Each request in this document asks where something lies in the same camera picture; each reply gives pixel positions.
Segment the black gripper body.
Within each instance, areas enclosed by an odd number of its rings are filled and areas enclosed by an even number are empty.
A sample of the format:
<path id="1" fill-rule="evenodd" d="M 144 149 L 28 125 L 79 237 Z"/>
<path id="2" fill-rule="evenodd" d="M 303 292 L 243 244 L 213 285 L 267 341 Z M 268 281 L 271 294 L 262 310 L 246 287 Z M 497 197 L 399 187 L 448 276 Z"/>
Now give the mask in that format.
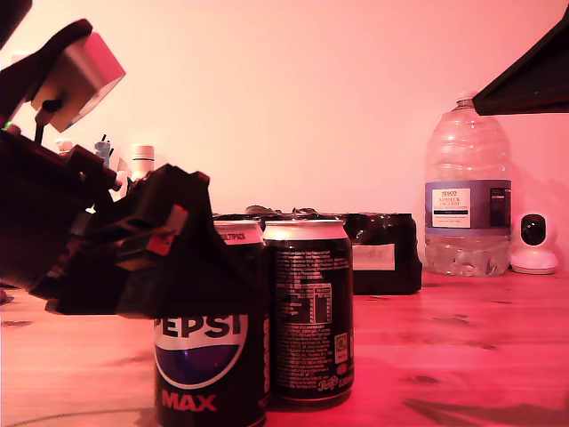
<path id="1" fill-rule="evenodd" d="M 1 281 L 61 315 L 151 316 L 151 270 L 124 261 L 144 222 L 120 227 L 152 182 L 146 174 L 110 195 L 117 178 L 90 151 L 59 156 L 1 135 Z"/>

